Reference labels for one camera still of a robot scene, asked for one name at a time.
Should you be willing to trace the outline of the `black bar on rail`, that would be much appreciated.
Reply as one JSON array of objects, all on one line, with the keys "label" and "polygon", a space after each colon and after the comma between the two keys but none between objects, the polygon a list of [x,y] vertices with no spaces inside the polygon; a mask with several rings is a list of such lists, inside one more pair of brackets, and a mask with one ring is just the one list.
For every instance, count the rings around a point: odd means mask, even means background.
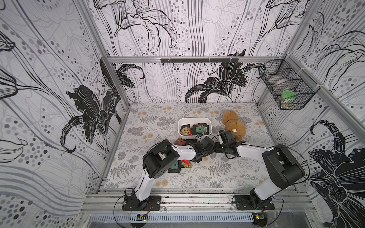
[{"label": "black bar on rail", "polygon": [[169,58],[168,59],[168,58],[163,58],[163,59],[160,59],[161,63],[237,63],[238,61],[239,61],[239,59],[237,59],[237,58],[233,58],[233,59],[223,59],[223,58],[218,58],[218,59],[212,59],[212,58],[203,58],[203,59],[177,58],[177,59],[173,59],[173,58]]}]

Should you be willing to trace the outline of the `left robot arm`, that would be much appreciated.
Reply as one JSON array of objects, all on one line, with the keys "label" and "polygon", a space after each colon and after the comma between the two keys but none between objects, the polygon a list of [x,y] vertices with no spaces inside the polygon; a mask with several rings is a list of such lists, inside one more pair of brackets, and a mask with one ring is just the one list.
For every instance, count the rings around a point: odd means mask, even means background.
[{"label": "left robot arm", "polygon": [[163,140],[153,146],[143,156],[143,176],[134,189],[137,200],[148,199],[156,180],[164,175],[176,161],[201,162],[203,157],[214,153],[214,147],[215,143],[209,137],[191,145],[175,145],[168,140]]}]

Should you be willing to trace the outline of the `red black tea bag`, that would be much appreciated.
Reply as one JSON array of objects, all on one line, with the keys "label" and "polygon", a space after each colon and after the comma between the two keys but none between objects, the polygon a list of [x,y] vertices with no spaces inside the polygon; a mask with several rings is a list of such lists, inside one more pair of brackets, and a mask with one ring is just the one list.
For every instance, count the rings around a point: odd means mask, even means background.
[{"label": "red black tea bag", "polygon": [[186,145],[186,140],[182,139],[182,138],[178,138],[177,140],[175,140],[174,145],[185,146]]}]

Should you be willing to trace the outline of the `brown teddy bear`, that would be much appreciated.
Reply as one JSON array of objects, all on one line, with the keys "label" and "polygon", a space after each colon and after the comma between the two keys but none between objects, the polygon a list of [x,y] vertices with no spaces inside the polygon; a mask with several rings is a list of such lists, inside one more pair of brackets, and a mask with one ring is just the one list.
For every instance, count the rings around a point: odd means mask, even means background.
[{"label": "brown teddy bear", "polygon": [[223,114],[222,119],[226,131],[231,131],[237,141],[241,141],[246,136],[245,125],[239,120],[235,111],[230,110]]}]

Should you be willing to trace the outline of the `small green tea bag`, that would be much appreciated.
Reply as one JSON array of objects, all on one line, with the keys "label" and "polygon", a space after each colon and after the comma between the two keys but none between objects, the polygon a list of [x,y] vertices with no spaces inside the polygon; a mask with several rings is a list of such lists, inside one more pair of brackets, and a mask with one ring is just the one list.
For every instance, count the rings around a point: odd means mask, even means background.
[{"label": "small green tea bag", "polygon": [[173,165],[169,168],[168,173],[180,173],[182,167],[181,161],[175,161]]}]

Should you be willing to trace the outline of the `green lid cup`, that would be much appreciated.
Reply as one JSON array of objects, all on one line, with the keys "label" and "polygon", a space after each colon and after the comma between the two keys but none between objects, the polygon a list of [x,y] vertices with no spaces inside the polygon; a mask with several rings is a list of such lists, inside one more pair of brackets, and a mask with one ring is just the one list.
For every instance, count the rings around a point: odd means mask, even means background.
[{"label": "green lid cup", "polygon": [[291,109],[296,100],[296,93],[290,90],[285,90],[282,92],[280,100],[282,108]]}]

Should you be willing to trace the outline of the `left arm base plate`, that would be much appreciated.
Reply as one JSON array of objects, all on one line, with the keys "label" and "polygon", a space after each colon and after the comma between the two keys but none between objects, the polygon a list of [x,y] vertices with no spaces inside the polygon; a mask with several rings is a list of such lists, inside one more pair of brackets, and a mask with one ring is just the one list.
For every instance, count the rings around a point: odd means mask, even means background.
[{"label": "left arm base plate", "polygon": [[159,211],[161,196],[152,195],[146,200],[140,201],[135,195],[124,198],[123,211]]}]

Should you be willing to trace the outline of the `white storage box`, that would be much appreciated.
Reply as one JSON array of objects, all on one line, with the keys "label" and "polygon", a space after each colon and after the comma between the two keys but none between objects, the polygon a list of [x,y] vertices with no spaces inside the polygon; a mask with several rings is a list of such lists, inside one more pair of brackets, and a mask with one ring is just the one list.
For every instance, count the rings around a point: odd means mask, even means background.
[{"label": "white storage box", "polygon": [[213,132],[212,123],[206,117],[186,117],[178,121],[178,134],[182,139],[197,139]]}]

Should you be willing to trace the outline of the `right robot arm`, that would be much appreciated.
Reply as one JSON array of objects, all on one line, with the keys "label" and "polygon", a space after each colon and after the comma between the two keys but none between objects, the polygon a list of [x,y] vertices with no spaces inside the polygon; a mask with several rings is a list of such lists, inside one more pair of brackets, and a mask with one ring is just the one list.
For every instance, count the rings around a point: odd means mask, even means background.
[{"label": "right robot arm", "polygon": [[273,195],[295,184],[305,176],[305,171],[284,145],[261,147],[238,142],[231,131],[219,131],[217,152],[231,154],[234,158],[248,158],[263,162],[269,178],[250,191],[252,203],[268,200]]}]

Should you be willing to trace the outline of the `yellow green tea bag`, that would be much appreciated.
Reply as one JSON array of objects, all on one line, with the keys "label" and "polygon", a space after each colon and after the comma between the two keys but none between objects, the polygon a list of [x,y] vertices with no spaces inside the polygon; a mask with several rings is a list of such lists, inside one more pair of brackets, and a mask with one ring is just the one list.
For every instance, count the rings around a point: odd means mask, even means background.
[{"label": "yellow green tea bag", "polygon": [[189,124],[180,126],[180,134],[181,135],[189,135],[191,133],[191,128]]}]

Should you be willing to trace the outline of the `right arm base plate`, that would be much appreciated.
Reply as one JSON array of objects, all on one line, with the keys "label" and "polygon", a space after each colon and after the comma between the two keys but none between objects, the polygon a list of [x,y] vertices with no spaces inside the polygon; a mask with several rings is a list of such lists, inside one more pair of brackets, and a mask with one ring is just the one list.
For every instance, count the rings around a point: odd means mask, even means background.
[{"label": "right arm base plate", "polygon": [[275,210],[272,198],[266,200],[261,200],[257,197],[251,195],[234,195],[232,202],[236,205],[237,210],[247,211],[247,210],[261,210],[261,211],[271,211]]}]

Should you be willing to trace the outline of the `green label tea bag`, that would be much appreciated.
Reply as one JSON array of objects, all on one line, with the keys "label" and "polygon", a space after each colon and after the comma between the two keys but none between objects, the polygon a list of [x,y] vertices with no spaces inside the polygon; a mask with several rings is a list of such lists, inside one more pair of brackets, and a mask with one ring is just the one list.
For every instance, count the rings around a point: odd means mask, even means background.
[{"label": "green label tea bag", "polygon": [[209,125],[206,123],[199,123],[195,126],[195,131],[198,135],[206,135],[209,133]]}]

